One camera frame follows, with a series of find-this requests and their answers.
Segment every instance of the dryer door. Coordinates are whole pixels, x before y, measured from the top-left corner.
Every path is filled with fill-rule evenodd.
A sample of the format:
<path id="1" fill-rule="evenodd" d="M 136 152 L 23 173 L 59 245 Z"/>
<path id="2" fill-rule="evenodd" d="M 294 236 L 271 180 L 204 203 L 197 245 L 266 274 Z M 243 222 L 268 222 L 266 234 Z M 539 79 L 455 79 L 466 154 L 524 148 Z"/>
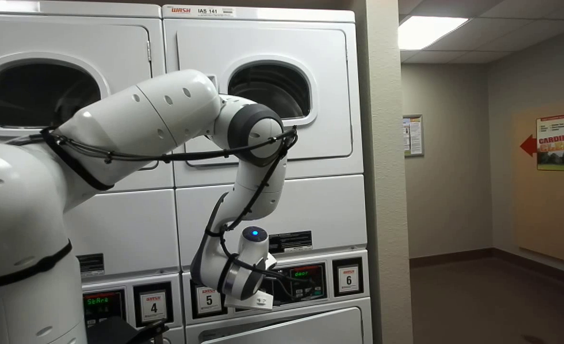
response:
<path id="1" fill-rule="evenodd" d="M 153 77 L 145 26 L 103 18 L 0 16 L 0 140 L 34 135 Z M 172 186 L 172 169 L 117 190 Z"/>
<path id="2" fill-rule="evenodd" d="M 233 335 L 216 337 L 203 333 L 203 344 L 363 344 L 361 312 L 357 308 L 334 310 L 306 316 L 291 322 L 271 322 L 271 326 Z"/>
<path id="3" fill-rule="evenodd" d="M 298 129 L 291 161 L 354 154 L 348 33 L 342 28 L 206 20 L 168 20 L 164 26 L 170 71 L 199 70 L 220 94 L 266 104 L 287 127 Z M 216 148 L 203 138 L 185 144 L 185 152 L 204 150 Z"/>

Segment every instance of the wall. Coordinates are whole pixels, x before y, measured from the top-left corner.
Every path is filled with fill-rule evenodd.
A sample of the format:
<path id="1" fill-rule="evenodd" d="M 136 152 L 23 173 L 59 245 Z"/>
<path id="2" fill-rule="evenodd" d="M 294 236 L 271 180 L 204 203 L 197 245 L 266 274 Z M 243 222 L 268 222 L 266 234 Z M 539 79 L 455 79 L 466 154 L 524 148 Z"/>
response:
<path id="1" fill-rule="evenodd" d="M 403 115 L 422 115 L 407 159 L 411 259 L 491 247 L 487 70 L 403 66 Z"/>
<path id="2" fill-rule="evenodd" d="M 356 0 L 377 344 L 411 344 L 398 3 Z"/>
<path id="3" fill-rule="evenodd" d="M 487 83 L 493 247 L 564 270 L 543 257 L 564 261 L 564 173 L 537 173 L 520 152 L 537 117 L 564 114 L 564 37 L 493 64 Z"/>

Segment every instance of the white laundry machine panel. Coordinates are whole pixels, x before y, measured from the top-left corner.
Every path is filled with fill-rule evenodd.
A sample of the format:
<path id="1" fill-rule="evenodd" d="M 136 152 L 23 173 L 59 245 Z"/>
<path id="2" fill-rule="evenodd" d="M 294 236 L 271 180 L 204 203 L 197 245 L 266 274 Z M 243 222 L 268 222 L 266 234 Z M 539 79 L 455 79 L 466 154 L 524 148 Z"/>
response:
<path id="1" fill-rule="evenodd" d="M 182 188 L 178 230 L 182 266 L 199 251 L 204 226 L 218 198 L 231 186 Z M 275 213 L 243 226 L 260 226 L 271 236 L 271 253 L 308 253 L 367 245 L 363 177 L 287 180 Z M 235 249 L 241 228 L 226 236 Z"/>
<path id="2" fill-rule="evenodd" d="M 164 344 L 183 344 L 182 284 L 176 272 L 86 282 L 82 286 L 86 329 L 120 318 L 141 329 L 164 322 Z"/>
<path id="3" fill-rule="evenodd" d="M 285 257 L 273 270 L 283 282 L 260 287 L 275 297 L 273 310 L 226 308 L 216 291 L 191 286 L 185 272 L 187 344 L 373 343 L 363 249 Z"/>
<path id="4" fill-rule="evenodd" d="M 55 127 L 76 110 L 164 71 L 159 7 L 0 3 L 0 140 Z M 172 167 L 115 190 L 172 188 Z"/>
<path id="5" fill-rule="evenodd" d="M 373 344 L 369 299 L 185 329 L 187 344 Z"/>
<path id="6" fill-rule="evenodd" d="M 287 179 L 363 173 L 352 12 L 164 7 L 166 70 L 199 70 L 298 131 Z M 216 150 L 204 138 L 183 152 Z M 176 165 L 178 186 L 233 180 L 233 159 Z"/>
<path id="7" fill-rule="evenodd" d="M 84 276 L 178 268 L 174 192 L 101 194 L 78 205 L 65 224 Z"/>
<path id="8" fill-rule="evenodd" d="M 365 249 L 277 257 L 273 274 L 260 286 L 260 291 L 273 297 L 273 310 L 241 310 L 227 308 L 218 291 L 193 286 L 189 272 L 183 272 L 185 326 L 361 301 L 371 293 Z"/>

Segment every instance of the poster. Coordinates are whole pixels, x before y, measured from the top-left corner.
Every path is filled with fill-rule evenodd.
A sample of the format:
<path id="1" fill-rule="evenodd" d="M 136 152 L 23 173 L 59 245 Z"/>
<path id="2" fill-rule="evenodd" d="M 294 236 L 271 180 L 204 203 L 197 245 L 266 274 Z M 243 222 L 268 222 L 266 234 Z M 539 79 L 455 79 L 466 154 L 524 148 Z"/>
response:
<path id="1" fill-rule="evenodd" d="M 422 157 L 422 117 L 403 117 L 403 157 Z"/>
<path id="2" fill-rule="evenodd" d="M 564 171 L 564 115 L 537 121 L 537 169 Z"/>

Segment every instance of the dryer door window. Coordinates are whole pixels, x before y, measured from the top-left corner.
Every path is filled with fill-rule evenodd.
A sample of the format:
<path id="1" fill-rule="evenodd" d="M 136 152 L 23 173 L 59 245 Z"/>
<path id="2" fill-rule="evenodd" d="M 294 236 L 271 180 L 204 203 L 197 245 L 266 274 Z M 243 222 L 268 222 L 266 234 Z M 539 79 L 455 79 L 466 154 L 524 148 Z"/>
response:
<path id="1" fill-rule="evenodd" d="M 229 79 L 227 94 L 268 106 L 287 127 L 312 114 L 306 77 L 291 66 L 247 66 Z"/>
<path id="2" fill-rule="evenodd" d="M 32 62 L 0 71 L 0 129 L 59 127 L 97 100 L 96 81 L 73 66 Z"/>

